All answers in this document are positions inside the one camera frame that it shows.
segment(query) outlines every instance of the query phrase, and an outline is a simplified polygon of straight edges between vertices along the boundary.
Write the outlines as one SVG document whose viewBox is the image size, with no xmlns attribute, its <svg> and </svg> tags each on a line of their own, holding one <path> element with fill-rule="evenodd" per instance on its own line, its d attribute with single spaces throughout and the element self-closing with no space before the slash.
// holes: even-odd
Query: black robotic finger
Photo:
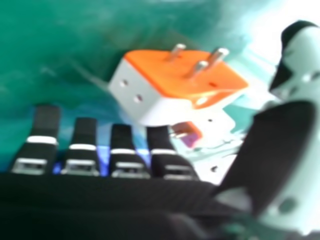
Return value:
<svg viewBox="0 0 320 240">
<path fill-rule="evenodd" d="M 11 173 L 44 175 L 53 172 L 58 146 L 60 109 L 53 105 L 36 108 L 29 137 L 14 157 Z"/>
<path fill-rule="evenodd" d="M 147 143 L 153 177 L 166 180 L 198 180 L 193 166 L 178 155 L 171 144 L 167 126 L 148 127 Z"/>
<path fill-rule="evenodd" d="M 150 178 L 144 160 L 137 155 L 129 125 L 114 124 L 111 130 L 109 175 L 113 178 Z"/>
<path fill-rule="evenodd" d="M 100 175 L 96 138 L 97 120 L 89 117 L 77 118 L 71 144 L 63 160 L 61 174 Z"/>
</svg>

